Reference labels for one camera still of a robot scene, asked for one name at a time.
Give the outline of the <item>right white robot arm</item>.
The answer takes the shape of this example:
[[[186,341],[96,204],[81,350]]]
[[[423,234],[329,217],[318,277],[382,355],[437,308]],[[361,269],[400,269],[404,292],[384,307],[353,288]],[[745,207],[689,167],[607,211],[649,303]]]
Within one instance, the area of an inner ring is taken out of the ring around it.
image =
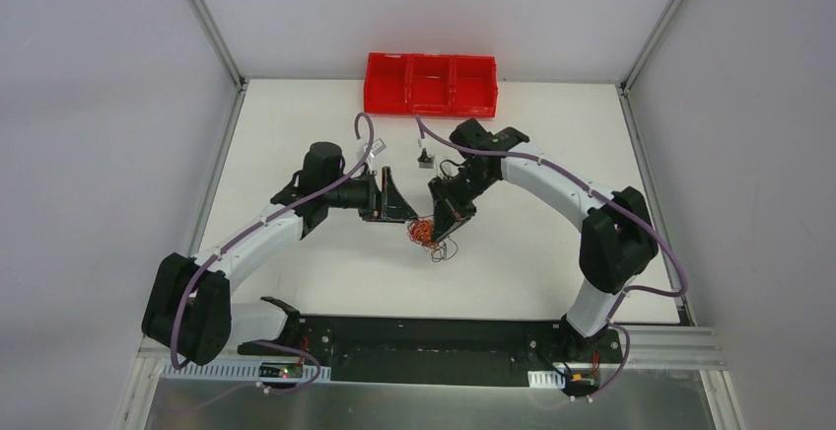
[[[644,195],[632,186],[597,188],[542,155],[513,127],[493,133],[468,119],[451,133],[448,144],[463,161],[455,175],[439,174],[428,183],[432,240],[446,239],[471,220],[476,198],[499,181],[527,191],[560,213],[580,233],[584,281],[559,321],[556,343],[568,358],[587,359],[598,349],[622,292],[659,253]]]

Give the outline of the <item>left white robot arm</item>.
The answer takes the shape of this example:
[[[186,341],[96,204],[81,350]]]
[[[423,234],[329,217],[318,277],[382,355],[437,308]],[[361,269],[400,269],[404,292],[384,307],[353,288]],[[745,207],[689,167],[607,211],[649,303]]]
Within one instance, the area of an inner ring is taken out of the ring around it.
[[[234,304],[231,297],[276,252],[308,236],[332,209],[355,210],[370,223],[417,219],[390,167],[371,167],[384,147],[381,139],[363,145],[357,164],[348,169],[338,145],[315,142],[301,169],[249,225],[194,256],[166,256],[141,322],[143,334],[173,351],[179,367],[206,365],[223,350],[256,340],[277,355],[293,353],[301,341],[301,330],[288,321],[295,309],[269,298]]]

